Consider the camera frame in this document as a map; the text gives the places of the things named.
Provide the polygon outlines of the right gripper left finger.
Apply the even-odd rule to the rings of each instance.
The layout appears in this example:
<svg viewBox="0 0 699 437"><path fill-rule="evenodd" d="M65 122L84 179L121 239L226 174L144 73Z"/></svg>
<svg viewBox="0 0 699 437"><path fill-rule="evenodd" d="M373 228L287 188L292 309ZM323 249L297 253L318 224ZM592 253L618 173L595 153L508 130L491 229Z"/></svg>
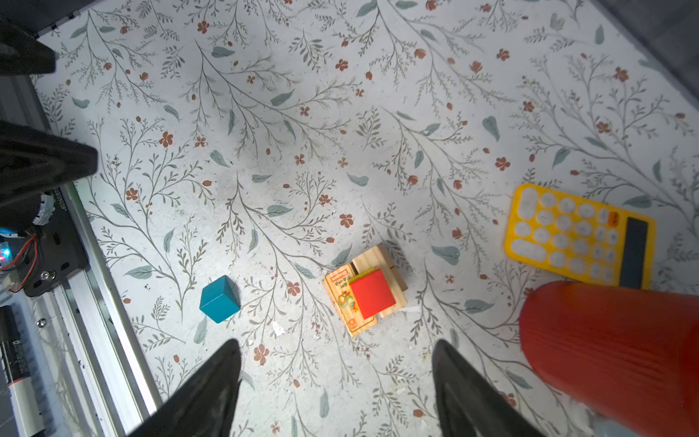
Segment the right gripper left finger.
<svg viewBox="0 0 699 437"><path fill-rule="evenodd" d="M227 340L133 436L229 436L240 390L241 353Z"/></svg>

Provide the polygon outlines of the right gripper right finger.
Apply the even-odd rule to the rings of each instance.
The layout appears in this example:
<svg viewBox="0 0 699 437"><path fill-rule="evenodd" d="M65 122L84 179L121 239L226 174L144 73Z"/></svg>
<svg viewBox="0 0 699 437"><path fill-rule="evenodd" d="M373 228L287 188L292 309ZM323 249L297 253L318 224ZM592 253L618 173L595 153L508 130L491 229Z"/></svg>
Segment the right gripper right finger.
<svg viewBox="0 0 699 437"><path fill-rule="evenodd" d="M540 436L445 340L433 356L435 402L444 436Z"/></svg>

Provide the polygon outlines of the teal block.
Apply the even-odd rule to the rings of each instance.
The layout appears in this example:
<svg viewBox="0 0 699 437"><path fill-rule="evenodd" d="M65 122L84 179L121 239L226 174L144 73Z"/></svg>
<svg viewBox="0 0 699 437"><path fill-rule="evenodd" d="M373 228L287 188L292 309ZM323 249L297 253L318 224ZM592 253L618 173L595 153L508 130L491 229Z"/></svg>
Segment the teal block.
<svg viewBox="0 0 699 437"><path fill-rule="evenodd" d="M224 275L207 285L201 293L200 310L213 322L225 322L240 311L237 287Z"/></svg>

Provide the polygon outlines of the red cube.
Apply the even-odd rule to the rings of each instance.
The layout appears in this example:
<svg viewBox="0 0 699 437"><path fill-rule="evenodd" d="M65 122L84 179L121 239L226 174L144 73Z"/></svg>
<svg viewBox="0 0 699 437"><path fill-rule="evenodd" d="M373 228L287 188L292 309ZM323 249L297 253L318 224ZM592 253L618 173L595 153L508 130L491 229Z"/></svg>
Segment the red cube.
<svg viewBox="0 0 699 437"><path fill-rule="evenodd" d="M370 319L396 304L381 269L371 269L352 278L349 288L364 319Z"/></svg>

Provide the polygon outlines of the grooved light wood block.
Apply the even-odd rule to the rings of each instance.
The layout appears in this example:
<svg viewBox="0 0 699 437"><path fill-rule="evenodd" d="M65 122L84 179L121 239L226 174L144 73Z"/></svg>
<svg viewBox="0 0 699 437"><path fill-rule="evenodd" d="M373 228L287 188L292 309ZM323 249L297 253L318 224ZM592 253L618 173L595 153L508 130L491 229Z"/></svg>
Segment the grooved light wood block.
<svg viewBox="0 0 699 437"><path fill-rule="evenodd" d="M400 269L395 265L387 249L382 244L374 246L362 253L362 255L355 257L352 260L352 265L358 275L371 269L381 269L389 283L396 304L376 315L380 315L380 317L385 319L406 306L407 300L404 292L407 291L408 286L400 274Z"/></svg>

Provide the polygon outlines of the printed dragon wood block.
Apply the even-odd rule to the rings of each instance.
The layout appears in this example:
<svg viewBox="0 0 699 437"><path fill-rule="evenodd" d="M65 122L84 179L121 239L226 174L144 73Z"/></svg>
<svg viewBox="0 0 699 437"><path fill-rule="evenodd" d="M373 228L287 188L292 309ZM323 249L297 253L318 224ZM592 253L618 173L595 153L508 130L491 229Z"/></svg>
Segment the printed dragon wood block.
<svg viewBox="0 0 699 437"><path fill-rule="evenodd" d="M367 331L378 323L378 318L372 316L365 319L360 312L358 303L349 286L349 280L356 276L351 264L345 264L324 277L323 286L338 313L349 336L352 338Z"/></svg>

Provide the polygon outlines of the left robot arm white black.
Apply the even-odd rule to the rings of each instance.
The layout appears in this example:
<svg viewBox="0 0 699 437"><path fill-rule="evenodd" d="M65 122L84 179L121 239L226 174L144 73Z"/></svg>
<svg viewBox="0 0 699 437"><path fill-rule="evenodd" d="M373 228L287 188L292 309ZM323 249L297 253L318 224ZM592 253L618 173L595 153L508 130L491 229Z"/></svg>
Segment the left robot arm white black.
<svg viewBox="0 0 699 437"><path fill-rule="evenodd" d="M98 152L55 136L33 74L56 71L56 54L24 30L1 21L1 235L18 238L53 215L53 189L93 175Z"/></svg>

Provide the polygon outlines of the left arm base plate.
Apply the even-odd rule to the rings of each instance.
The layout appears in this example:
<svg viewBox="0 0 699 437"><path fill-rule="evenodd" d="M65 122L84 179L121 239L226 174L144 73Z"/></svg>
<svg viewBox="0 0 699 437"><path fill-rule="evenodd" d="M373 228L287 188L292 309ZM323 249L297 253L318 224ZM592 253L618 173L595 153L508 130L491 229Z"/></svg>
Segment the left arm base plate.
<svg viewBox="0 0 699 437"><path fill-rule="evenodd" d="M87 253L60 189L1 208L1 271L17 291L39 297L88 267Z"/></svg>

